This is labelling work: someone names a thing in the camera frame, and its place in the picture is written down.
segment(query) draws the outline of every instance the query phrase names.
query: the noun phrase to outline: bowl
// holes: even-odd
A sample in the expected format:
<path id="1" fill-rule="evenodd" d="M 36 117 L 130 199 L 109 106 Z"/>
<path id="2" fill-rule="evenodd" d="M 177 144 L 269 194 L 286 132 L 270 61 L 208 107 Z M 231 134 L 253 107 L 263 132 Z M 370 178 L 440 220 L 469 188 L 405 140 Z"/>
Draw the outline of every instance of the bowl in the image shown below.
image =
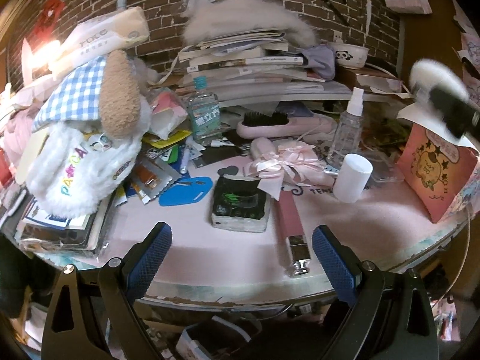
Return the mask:
<path id="1" fill-rule="evenodd" d="M 347 43 L 328 43 L 335 51 L 335 61 L 346 68 L 361 69 L 367 62 L 368 51 L 366 47 Z"/>

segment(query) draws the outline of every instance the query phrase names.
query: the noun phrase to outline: brick wallpaper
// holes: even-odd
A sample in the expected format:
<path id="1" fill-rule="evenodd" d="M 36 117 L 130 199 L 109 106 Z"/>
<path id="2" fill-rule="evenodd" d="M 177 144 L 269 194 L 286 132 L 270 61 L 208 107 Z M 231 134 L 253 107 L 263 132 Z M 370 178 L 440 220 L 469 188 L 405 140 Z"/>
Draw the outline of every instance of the brick wallpaper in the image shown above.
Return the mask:
<path id="1" fill-rule="evenodd" d="M 16 20 L 14 32 L 9 42 L 9 74 L 14 90 L 22 85 L 20 52 L 24 37 L 32 49 L 39 47 L 38 40 L 32 35 L 32 29 L 38 14 L 46 0 L 30 0 Z M 112 12 L 116 9 L 116 0 L 63 0 L 66 3 L 53 36 L 64 41 L 75 25 L 91 17 Z M 145 10 L 150 27 L 150 39 L 147 43 L 129 50 L 129 53 L 141 56 L 148 65 L 158 71 L 170 66 L 182 46 L 180 35 L 185 19 L 175 12 L 176 3 L 181 0 L 127 0 L 129 7 L 136 5 Z M 385 7 L 383 0 L 371 0 L 373 15 L 369 36 L 364 40 L 367 0 L 331 0 L 339 12 L 348 20 L 350 27 L 341 24 L 333 11 L 321 0 L 279 0 L 285 8 L 298 12 L 317 32 L 320 39 L 331 41 L 333 31 L 343 33 L 347 43 L 369 47 L 370 55 L 381 57 L 396 63 L 399 38 L 399 17 Z"/>

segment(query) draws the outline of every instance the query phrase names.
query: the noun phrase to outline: spray bottle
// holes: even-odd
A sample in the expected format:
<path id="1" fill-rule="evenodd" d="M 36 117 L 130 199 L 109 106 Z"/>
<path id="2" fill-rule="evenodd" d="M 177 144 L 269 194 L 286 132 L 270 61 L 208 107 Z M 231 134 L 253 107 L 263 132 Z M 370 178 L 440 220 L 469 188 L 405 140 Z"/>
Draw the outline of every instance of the spray bottle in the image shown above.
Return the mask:
<path id="1" fill-rule="evenodd" d="M 346 111 L 340 115 L 327 162 L 340 169 L 347 154 L 355 153 L 362 135 L 363 89 L 353 88 L 352 97 Z"/>

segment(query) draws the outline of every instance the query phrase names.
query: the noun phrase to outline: white bottle cap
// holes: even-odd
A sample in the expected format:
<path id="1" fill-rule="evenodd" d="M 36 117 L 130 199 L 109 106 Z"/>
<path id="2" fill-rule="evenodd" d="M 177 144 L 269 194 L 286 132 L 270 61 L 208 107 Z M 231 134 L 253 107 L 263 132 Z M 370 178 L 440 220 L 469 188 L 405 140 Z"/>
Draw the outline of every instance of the white bottle cap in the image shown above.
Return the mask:
<path id="1" fill-rule="evenodd" d="M 371 162 L 358 154 L 347 154 L 333 186 L 333 195 L 344 203 L 355 203 L 374 167 Z"/>
<path id="2" fill-rule="evenodd" d="M 346 111 L 355 116 L 362 116 L 363 111 L 363 89 L 353 88 L 352 97 L 350 97 L 349 105 Z"/>

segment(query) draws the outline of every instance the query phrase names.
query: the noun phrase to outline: white cylinder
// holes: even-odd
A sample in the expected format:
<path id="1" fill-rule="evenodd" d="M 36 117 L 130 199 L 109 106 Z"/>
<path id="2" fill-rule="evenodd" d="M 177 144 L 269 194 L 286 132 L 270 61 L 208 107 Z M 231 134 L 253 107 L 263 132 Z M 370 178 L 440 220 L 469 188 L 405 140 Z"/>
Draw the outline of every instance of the white cylinder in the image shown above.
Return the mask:
<path id="1" fill-rule="evenodd" d="M 358 154 L 347 154 L 333 186 L 333 195 L 344 203 L 355 203 L 370 178 L 374 167 Z"/>

